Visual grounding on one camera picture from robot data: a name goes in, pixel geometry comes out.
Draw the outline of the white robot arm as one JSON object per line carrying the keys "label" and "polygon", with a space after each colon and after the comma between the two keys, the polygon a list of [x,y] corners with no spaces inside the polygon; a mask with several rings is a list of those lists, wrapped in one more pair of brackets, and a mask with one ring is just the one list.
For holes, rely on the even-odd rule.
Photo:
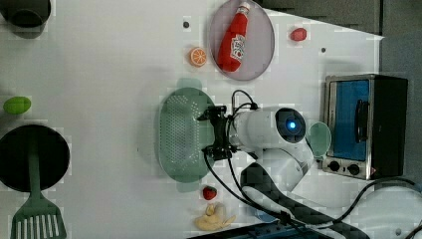
{"label": "white robot arm", "polygon": [[264,108],[225,115],[226,108],[209,107],[199,117],[214,128],[214,143],[203,148],[206,163],[229,160],[241,150],[254,162],[233,180],[238,190],[232,195],[244,203],[286,221],[296,230],[302,227],[333,233],[342,239],[421,239],[416,215],[396,214],[385,203],[372,208],[372,217],[361,217],[362,199],[371,203],[385,191],[371,194],[361,190],[347,208],[326,212],[307,199],[293,194],[294,188],[314,163],[306,141],[307,125],[294,109]]}

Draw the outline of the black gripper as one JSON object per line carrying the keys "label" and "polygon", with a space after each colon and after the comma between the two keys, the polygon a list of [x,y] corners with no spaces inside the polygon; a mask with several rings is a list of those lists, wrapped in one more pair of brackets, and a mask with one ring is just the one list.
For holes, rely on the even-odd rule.
{"label": "black gripper", "polygon": [[210,120],[213,125],[214,142],[212,146],[206,146],[202,151],[214,160],[228,159],[232,156],[231,144],[227,135],[229,119],[225,117],[226,110],[225,106],[212,107],[197,118],[200,121]]}

